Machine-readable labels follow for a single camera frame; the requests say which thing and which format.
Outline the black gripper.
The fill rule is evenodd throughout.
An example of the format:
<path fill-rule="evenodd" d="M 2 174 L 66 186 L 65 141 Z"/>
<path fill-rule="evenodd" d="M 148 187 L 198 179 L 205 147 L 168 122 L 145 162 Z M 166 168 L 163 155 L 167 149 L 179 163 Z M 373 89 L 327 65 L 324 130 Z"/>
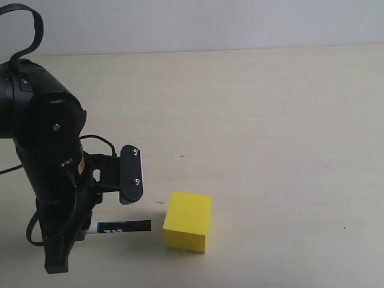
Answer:
<path fill-rule="evenodd" d="M 68 258 L 76 240 L 84 240 L 98 197 L 88 191 L 93 179 L 35 181 L 35 221 L 44 240 L 44 268 L 48 274 L 68 272 Z"/>

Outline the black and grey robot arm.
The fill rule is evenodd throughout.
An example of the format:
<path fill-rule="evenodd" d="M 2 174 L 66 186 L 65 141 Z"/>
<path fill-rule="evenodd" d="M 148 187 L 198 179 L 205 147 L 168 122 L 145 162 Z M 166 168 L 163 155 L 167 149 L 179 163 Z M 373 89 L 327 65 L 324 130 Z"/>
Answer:
<path fill-rule="evenodd" d="M 1 65 L 1 137 L 14 141 L 35 193 L 32 223 L 50 274 L 68 271 L 95 205 L 93 165 L 80 142 L 85 122 L 78 99 L 45 68 L 27 59 Z"/>

